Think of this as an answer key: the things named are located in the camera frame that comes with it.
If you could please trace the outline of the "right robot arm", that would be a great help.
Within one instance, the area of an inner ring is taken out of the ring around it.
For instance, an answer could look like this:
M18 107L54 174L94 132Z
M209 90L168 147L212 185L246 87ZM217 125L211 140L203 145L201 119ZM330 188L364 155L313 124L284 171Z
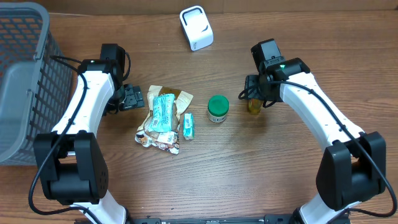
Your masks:
M240 100L258 114L277 102L289 105L318 141L323 157L317 194L290 215L266 215L266 223L349 223L355 206L390 189L386 183L386 142L351 122L324 94L309 67L286 60L274 39L251 48L258 73L248 75Z

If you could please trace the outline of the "yellow dish soap bottle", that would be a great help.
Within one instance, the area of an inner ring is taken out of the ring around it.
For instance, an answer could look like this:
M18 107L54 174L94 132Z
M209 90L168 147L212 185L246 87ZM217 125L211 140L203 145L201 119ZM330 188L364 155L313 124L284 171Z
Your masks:
M264 103L263 100L251 98L250 100L248 100L248 111L251 114L259 114L263 106L263 103Z

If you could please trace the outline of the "small teal carton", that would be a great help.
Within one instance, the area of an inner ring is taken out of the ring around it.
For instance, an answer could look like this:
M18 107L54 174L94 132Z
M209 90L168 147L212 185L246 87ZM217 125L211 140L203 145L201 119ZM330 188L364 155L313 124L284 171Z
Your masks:
M184 114L183 136L186 140L193 140L195 138L195 121L191 113Z

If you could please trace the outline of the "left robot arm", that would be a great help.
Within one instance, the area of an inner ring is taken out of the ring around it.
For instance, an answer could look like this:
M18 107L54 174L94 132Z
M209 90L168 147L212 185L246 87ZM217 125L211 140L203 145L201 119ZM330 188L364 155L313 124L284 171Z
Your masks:
M96 139L103 116L144 106L140 87L125 83L130 69L131 58L118 44L103 44L98 59L78 63L76 90L64 115L34 140L38 171L28 194L33 212L79 210L90 223L132 223L108 189L108 167Z

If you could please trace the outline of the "teal tissue packet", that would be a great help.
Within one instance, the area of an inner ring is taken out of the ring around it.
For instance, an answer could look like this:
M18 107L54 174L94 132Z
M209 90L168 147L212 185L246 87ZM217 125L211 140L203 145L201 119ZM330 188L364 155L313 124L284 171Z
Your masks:
M154 98L153 116L149 125L149 131L164 133L172 130L174 100L175 95L171 93Z

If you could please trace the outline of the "brown white snack bag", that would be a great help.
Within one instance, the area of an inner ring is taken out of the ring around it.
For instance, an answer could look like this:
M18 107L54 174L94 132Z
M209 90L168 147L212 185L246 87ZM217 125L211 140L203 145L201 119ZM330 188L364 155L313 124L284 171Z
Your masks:
M138 127L135 141L144 147L156 147L171 154L180 149L180 116L189 107L193 95L183 90L152 85L147 93L149 113Z

